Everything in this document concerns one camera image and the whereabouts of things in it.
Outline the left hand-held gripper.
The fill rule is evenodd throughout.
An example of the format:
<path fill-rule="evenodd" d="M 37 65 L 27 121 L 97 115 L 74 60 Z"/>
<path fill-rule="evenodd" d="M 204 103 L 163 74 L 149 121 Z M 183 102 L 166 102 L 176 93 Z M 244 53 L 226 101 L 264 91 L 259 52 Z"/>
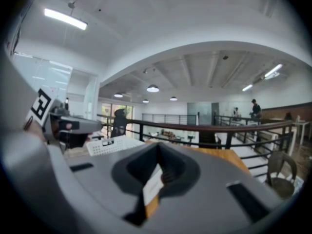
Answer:
<path fill-rule="evenodd" d="M 88 136 L 101 128 L 99 121 L 70 115 L 68 101 L 60 101 L 55 92 L 43 87 L 38 89 L 24 123 L 25 131 L 61 148 L 82 147 Z"/>

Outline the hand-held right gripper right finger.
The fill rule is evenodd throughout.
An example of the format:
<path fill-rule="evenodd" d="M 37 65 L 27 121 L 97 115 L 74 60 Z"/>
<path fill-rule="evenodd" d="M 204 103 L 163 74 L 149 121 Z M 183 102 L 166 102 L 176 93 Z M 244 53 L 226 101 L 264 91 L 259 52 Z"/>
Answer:
<path fill-rule="evenodd" d="M 200 167 L 193 158 L 167 144 L 158 144 L 157 161 L 162 169 L 160 198 L 185 195 L 201 175 Z"/>

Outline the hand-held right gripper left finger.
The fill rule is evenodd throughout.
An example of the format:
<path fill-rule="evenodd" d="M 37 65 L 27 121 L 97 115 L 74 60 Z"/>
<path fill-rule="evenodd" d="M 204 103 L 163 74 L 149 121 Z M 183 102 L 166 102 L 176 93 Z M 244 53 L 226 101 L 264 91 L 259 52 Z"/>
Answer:
<path fill-rule="evenodd" d="M 111 175 L 117 186 L 126 194 L 136 197 L 134 209 L 123 219 L 141 226 L 146 220 L 143 188 L 158 164 L 158 145 L 143 146 L 143 149 L 119 160 L 112 168 Z"/>

